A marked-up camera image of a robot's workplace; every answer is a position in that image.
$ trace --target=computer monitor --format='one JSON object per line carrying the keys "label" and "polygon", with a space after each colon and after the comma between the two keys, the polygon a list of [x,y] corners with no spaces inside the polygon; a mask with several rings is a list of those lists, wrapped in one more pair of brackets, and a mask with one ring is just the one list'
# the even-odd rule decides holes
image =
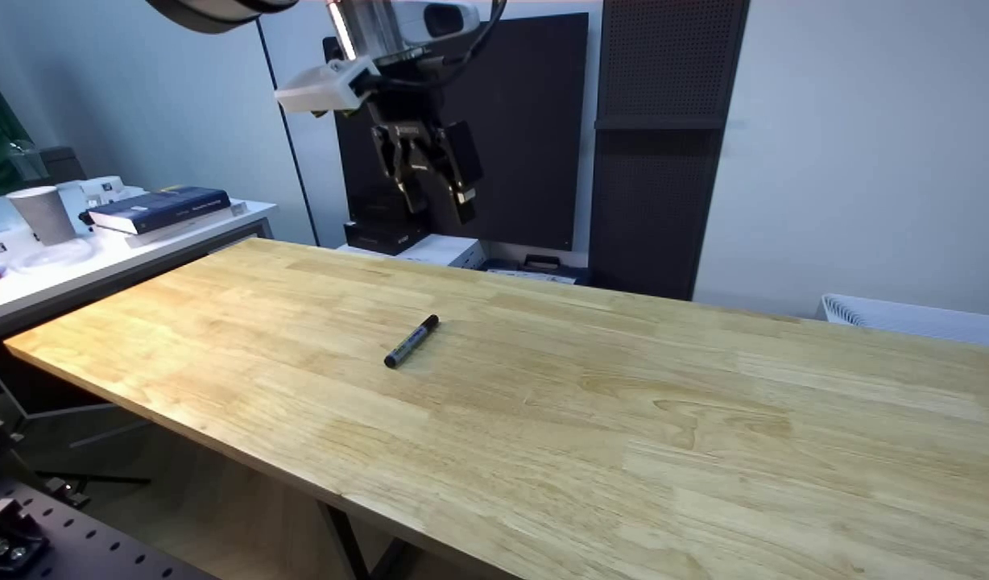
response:
{"label": "computer monitor", "polygon": [[447,83],[442,120],[473,134],[482,180],[475,220],[458,224],[437,180],[410,215],[383,178],[364,113],[338,120],[346,209],[360,232],[445,232],[569,249],[581,172],[585,12],[502,21],[488,47]]}

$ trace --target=black stand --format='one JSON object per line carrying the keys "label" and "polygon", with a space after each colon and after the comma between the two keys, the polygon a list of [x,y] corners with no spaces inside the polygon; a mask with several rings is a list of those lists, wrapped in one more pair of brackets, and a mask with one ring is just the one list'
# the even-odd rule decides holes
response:
{"label": "black stand", "polygon": [[393,537],[378,562],[373,571],[366,571],[357,535],[352,529],[352,520],[342,508],[322,505],[322,512],[330,520],[330,529],[338,535],[342,556],[355,573],[355,580],[398,580],[410,578],[410,571],[418,564],[423,550]]}

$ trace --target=black marker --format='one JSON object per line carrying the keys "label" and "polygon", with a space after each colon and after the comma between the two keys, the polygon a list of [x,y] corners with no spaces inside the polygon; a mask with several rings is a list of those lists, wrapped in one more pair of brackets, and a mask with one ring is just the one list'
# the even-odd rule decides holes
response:
{"label": "black marker", "polygon": [[427,317],[397,352],[387,356],[387,368],[398,368],[431,331],[437,329],[437,317]]}

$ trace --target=wooden table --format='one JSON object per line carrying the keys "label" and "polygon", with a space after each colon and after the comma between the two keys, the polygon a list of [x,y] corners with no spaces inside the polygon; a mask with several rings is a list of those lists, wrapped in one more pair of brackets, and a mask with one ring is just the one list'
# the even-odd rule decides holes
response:
{"label": "wooden table", "polygon": [[980,348],[280,241],[10,348],[517,578],[989,578]]}

